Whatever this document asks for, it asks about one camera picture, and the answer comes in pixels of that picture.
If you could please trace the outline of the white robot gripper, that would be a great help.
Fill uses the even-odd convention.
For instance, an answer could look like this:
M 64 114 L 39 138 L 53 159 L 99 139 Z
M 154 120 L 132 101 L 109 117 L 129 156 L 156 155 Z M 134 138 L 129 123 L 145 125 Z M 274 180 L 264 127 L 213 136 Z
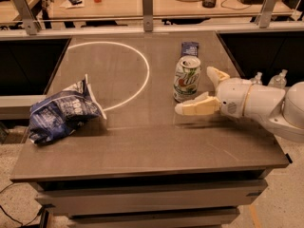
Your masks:
M 275 111 L 280 111 L 285 97 L 281 88 L 252 84 L 249 80 L 230 78 L 213 67 L 206 69 L 208 78 L 216 88 L 216 96 L 204 92 L 194 100 L 175 106 L 175 111 L 184 116 L 212 115 L 219 111 L 234 118 L 268 119 Z

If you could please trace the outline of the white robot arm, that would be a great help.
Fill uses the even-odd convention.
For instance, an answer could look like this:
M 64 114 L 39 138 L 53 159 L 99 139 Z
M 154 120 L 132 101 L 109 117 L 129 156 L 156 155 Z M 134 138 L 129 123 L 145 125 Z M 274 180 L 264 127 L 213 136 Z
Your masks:
M 215 67 L 207 68 L 216 95 L 204 92 L 194 100 L 175 106 L 180 115 L 222 115 L 248 118 L 267 131 L 284 139 L 304 142 L 304 83 L 299 82 L 285 90 L 253 84 L 250 80 L 231 78 Z

